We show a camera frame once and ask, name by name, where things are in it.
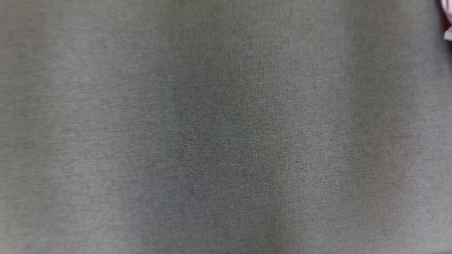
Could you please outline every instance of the gray fabric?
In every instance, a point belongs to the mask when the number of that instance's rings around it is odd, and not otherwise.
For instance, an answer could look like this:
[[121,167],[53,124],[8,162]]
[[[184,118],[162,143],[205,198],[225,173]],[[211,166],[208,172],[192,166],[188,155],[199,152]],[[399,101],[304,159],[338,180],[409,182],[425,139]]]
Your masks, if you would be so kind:
[[0,253],[452,250],[435,1],[0,0]]

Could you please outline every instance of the fabric texture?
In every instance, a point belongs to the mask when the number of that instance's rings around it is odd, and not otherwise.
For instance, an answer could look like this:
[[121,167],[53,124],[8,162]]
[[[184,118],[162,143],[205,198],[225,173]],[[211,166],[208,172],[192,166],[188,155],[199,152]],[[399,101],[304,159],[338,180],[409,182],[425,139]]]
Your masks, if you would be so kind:
[[411,0],[0,0],[0,253],[452,250]]

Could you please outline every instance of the red object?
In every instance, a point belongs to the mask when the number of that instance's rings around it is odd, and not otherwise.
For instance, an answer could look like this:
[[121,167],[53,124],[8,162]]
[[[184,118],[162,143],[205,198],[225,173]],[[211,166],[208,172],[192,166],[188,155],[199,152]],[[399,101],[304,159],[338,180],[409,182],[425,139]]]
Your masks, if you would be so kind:
[[[446,9],[449,10],[449,0],[446,1]],[[441,8],[441,15],[443,17],[444,31],[447,31],[451,27],[451,24],[450,24],[449,20],[447,19],[446,14],[444,13],[444,10],[442,8]],[[449,42],[449,46],[452,50],[452,42]]]

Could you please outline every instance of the gray fabric surface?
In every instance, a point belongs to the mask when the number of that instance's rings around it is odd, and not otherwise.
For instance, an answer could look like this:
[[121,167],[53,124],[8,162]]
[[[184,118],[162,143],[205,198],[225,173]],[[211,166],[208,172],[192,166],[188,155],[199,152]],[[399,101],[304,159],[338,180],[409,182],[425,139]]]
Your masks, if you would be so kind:
[[0,253],[452,250],[427,0],[0,0]]

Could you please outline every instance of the gray cloth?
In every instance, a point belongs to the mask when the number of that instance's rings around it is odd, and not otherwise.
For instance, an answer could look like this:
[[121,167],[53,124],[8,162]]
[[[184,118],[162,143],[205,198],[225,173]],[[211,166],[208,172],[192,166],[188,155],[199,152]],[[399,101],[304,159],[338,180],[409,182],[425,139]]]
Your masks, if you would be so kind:
[[0,0],[0,253],[452,250],[435,1]]

